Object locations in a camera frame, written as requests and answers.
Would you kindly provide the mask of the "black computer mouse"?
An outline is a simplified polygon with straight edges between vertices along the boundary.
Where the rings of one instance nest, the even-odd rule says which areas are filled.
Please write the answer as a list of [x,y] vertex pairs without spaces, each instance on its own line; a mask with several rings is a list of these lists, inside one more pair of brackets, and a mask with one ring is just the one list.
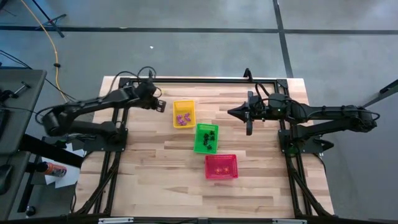
[[12,172],[12,165],[4,164],[0,166],[0,195],[4,195],[10,188]]

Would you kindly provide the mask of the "yellow plastic basket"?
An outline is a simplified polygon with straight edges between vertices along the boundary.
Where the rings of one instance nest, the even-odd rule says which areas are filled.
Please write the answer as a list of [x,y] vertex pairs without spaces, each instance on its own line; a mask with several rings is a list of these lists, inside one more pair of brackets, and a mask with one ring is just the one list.
[[[187,121],[184,118],[186,113],[190,114],[191,121]],[[182,121],[187,123],[186,126],[180,125],[180,122],[177,121],[178,115],[182,115]],[[177,129],[194,128],[196,126],[195,102],[193,100],[180,100],[173,102],[173,124],[174,128]]]

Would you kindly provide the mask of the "grey desk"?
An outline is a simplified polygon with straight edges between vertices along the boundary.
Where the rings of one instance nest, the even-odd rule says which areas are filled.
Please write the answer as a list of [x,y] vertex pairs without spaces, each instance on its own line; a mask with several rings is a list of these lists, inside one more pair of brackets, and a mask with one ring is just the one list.
[[19,151],[13,155],[0,155],[0,166],[3,164],[12,166],[9,188],[5,194],[0,195],[0,221],[9,218],[29,159],[30,153],[26,151]]

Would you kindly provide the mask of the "black aluminium table frame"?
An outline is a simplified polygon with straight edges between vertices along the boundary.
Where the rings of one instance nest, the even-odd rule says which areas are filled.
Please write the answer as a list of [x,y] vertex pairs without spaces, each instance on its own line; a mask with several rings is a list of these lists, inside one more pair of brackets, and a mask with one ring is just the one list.
[[[277,121],[256,122],[251,136],[227,111],[246,100],[254,85],[246,78],[158,77],[166,110],[133,108],[117,176],[91,213],[114,217],[292,218],[305,210],[300,190],[291,191]],[[197,123],[219,127],[218,152],[234,154],[239,176],[208,180],[205,157],[193,150],[195,128],[173,124],[175,101],[192,100]]]

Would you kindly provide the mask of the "grey metal bar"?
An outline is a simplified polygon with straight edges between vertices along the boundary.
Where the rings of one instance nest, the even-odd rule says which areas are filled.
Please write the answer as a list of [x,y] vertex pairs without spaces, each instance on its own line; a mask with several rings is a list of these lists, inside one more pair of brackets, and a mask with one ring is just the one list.
[[371,99],[369,102],[365,103],[363,105],[363,107],[367,108],[368,106],[371,106],[371,105],[377,103],[378,101],[381,101],[395,93],[398,93],[398,79],[396,79],[392,83],[388,84],[384,88],[380,89],[378,94],[373,99]]

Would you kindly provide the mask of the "green plastic basket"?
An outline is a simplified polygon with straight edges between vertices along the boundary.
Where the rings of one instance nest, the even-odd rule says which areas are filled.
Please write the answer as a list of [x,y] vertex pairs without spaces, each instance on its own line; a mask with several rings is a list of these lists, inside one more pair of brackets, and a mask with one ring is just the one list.
[[[207,146],[203,145],[204,141],[203,136],[205,134],[210,135],[210,131],[215,131],[215,136],[210,136],[210,140],[208,141],[208,145],[213,146],[213,150],[211,151],[207,149]],[[193,144],[193,151],[195,153],[201,153],[201,154],[216,154],[218,148],[218,131],[219,131],[218,125],[205,124],[205,123],[197,124],[195,140]]]

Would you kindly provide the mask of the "orange spray can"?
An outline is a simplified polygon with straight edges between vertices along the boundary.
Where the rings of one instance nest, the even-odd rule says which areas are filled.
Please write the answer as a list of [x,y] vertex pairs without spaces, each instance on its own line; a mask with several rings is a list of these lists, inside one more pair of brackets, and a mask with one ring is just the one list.
[[67,173],[67,168],[51,162],[41,162],[35,167],[37,172],[53,177],[64,177]]

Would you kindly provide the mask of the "white paper sheet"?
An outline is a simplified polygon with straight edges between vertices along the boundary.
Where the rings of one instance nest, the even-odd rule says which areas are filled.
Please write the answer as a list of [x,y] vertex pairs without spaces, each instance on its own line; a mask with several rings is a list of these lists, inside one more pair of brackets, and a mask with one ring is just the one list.
[[[72,152],[80,157],[86,156],[86,152],[83,149],[74,151],[72,143],[66,143],[65,150],[68,152]],[[80,168],[62,164],[59,162],[55,162],[54,160],[47,159],[45,157],[42,158],[42,162],[50,162],[55,165],[61,165],[61,166],[64,166],[67,168],[67,173],[63,177],[55,177],[55,176],[45,174],[45,182],[47,185],[54,183],[55,188],[57,189],[57,188],[66,187],[69,185],[75,185],[77,183],[77,181],[79,179],[79,175],[80,175]]]

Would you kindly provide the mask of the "red plastic basket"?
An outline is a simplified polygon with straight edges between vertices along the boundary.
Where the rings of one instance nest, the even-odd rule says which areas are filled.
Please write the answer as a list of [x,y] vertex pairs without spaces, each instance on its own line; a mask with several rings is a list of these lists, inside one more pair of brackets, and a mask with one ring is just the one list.
[[[229,167],[229,174],[223,172]],[[215,169],[222,169],[221,174],[215,174]],[[238,178],[238,163],[235,154],[214,154],[205,156],[205,178],[208,180],[225,180]]]

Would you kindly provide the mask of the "black silver hand tool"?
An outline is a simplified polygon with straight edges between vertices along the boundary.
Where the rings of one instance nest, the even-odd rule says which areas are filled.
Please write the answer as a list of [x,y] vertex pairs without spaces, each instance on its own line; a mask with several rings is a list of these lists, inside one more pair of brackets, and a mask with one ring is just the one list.
[[18,98],[19,97],[19,93],[22,92],[23,90],[29,89],[31,88],[30,85],[28,85],[25,82],[21,82],[22,86],[15,90],[15,91],[11,91],[11,90],[4,90],[4,91],[0,91],[0,103],[3,103],[5,101],[7,101],[9,98]]

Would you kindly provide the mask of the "black floor tripod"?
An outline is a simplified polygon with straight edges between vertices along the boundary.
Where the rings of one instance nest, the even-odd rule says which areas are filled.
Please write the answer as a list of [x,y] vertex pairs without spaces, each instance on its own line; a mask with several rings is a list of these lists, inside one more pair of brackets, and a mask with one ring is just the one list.
[[47,13],[42,9],[42,7],[38,4],[38,2],[36,0],[31,0],[34,5],[36,6],[36,8],[41,12],[41,14],[46,18],[46,22],[40,23],[40,25],[43,25],[45,28],[48,28],[49,30],[52,30],[54,32],[57,32],[59,34],[59,36],[61,38],[64,38],[65,35],[63,34],[63,32],[60,30],[60,28],[57,25],[57,22],[60,19],[66,18],[67,15],[66,14],[61,14],[57,17],[53,17],[50,18]]

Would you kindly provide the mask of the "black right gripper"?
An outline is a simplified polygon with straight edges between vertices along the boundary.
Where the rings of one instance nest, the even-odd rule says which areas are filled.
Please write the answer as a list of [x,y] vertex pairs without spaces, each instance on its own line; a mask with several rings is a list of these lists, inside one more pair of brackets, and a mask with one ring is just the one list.
[[251,98],[254,96],[252,91],[248,91],[248,100],[245,105],[238,106],[228,110],[228,114],[238,118],[240,120],[246,120],[246,135],[251,136],[253,131],[254,120],[266,119],[267,106],[264,104],[263,100],[261,104],[253,106],[251,103]]

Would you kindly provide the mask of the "silver edge bracket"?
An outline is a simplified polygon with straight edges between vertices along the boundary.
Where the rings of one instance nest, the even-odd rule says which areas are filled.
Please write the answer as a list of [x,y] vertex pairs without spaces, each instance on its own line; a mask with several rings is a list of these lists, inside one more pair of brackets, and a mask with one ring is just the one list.
[[133,217],[110,217],[110,218],[100,218],[98,224],[127,224],[134,223]]
[[307,224],[306,220],[300,219],[273,219],[272,224]]

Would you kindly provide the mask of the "black crossbar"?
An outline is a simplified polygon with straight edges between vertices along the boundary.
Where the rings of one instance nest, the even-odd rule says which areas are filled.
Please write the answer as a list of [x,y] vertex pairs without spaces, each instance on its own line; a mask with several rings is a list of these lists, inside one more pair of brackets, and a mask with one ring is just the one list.
[[80,168],[84,161],[81,156],[64,149],[60,149],[59,147],[46,143],[28,134],[23,135],[19,144],[19,150],[31,152],[55,162],[60,162],[77,168]]

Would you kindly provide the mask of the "grey side table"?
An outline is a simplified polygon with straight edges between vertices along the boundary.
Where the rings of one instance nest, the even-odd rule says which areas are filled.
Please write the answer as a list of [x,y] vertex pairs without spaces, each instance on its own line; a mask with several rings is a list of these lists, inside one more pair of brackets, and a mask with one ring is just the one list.
[[0,155],[13,154],[18,150],[27,125],[32,116],[47,72],[45,70],[0,69],[0,90],[15,91],[25,82],[31,88],[19,93],[19,97],[9,98],[4,102],[10,110],[9,119],[0,135]]

